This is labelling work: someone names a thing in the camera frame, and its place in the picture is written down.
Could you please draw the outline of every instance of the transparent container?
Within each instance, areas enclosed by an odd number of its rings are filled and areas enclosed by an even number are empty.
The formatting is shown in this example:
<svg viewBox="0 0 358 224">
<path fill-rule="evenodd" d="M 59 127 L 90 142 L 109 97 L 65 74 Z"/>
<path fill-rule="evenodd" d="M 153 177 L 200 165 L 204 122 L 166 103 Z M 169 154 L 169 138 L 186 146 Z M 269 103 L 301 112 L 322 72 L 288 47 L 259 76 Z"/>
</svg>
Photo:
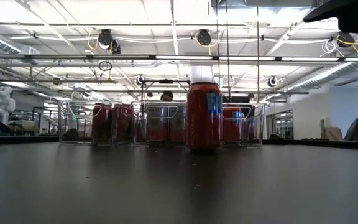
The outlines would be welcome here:
<svg viewBox="0 0 358 224">
<path fill-rule="evenodd" d="M 132 139 L 138 145 L 186 143 L 186 102 L 134 101 Z"/>
<path fill-rule="evenodd" d="M 113 140 L 119 139 L 123 114 L 121 102 L 59 101 L 59 140 L 61 143 L 111 145 Z"/>
<path fill-rule="evenodd" d="M 223 103 L 225 146 L 262 147 L 265 105 Z"/>
</svg>

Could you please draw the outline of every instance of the ceiling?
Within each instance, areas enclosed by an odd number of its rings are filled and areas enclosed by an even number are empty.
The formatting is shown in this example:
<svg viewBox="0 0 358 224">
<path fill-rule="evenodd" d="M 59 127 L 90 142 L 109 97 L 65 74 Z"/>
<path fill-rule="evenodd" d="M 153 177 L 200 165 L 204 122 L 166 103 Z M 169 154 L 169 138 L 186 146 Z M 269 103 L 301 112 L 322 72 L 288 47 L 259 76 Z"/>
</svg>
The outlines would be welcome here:
<svg viewBox="0 0 358 224">
<path fill-rule="evenodd" d="M 221 38 L 219 44 L 211 47 L 211 55 L 257 55 L 258 16 L 256 7 L 253 6 L 254 3 L 248 2 L 248 7 L 229 8 L 227 15 L 225 10 L 220 9 L 216 16 L 216 13 L 208 7 L 209 2 L 208 0 L 31 0 L 27 1 L 32 11 L 30 12 L 15 0 L 0 0 L 0 35 L 4 40 L 11 41 L 12 45 L 29 45 L 41 54 L 109 54 L 100 47 L 91 50 L 86 40 L 89 36 L 96 38 L 101 28 L 108 28 L 112 30 L 113 37 L 119 41 L 121 54 L 209 55 L 208 47 L 200 46 L 193 38 L 199 29 L 209 29 L 215 42 L 218 35 Z M 260 55 L 269 53 L 271 56 L 337 57 L 339 54 L 354 53 L 353 48 L 338 47 L 333 53 L 324 54 L 325 41 L 331 36 L 337 36 L 339 32 L 337 20 L 300 23 L 303 16 L 311 9 L 311 2 L 302 1 L 296 5 L 292 1 L 260 2 L 259 35 L 264 38 L 259 43 Z M 288 40 L 272 50 L 288 32 Z M 57 33 L 66 40 L 69 39 L 71 46 Z M 358 41 L 358 34 L 353 34 L 353 36 Z M 175 39 L 178 39 L 177 46 L 175 46 Z M 89 44 L 95 46 L 96 42 L 90 40 Z M 12 69 L 29 78 L 30 68 L 24 66 L 12 67 Z M 161 78 L 186 80 L 191 73 L 191 66 L 189 63 L 181 63 L 179 65 L 162 64 L 149 68 L 117 67 L 109 72 L 103 72 L 103 78 L 111 77 L 116 79 L 118 84 L 87 83 L 86 86 L 94 89 L 136 89 L 138 86 L 135 86 L 133 82 L 139 74 L 151 80 Z M 223 89 L 227 89 L 228 82 L 230 82 L 231 87 L 234 86 L 233 90 L 256 91 L 258 81 L 262 90 L 267 89 L 267 79 L 275 76 L 282 80 L 280 85 L 284 86 L 321 66 L 318 64 L 299 66 L 290 63 L 261 65 L 259 80 L 258 69 L 254 65 L 215 64 L 212 67 L 215 76 L 225 78 Z M 34 72 L 39 72 L 41 69 L 43 68 L 34 68 Z M 53 77 L 76 80 L 94 78 L 93 71 L 86 66 L 83 68 L 48 68 L 47 72 L 41 72 L 37 78 Z M 61 86 L 44 84 L 52 88 L 72 89 L 66 84 Z M 166 88 L 182 90 L 176 84 L 168 87 L 150 87 L 149 90 Z M 110 99 L 133 100 L 127 94 L 104 94 Z M 175 98 L 184 99 L 185 95 L 177 95 Z"/>
</svg>

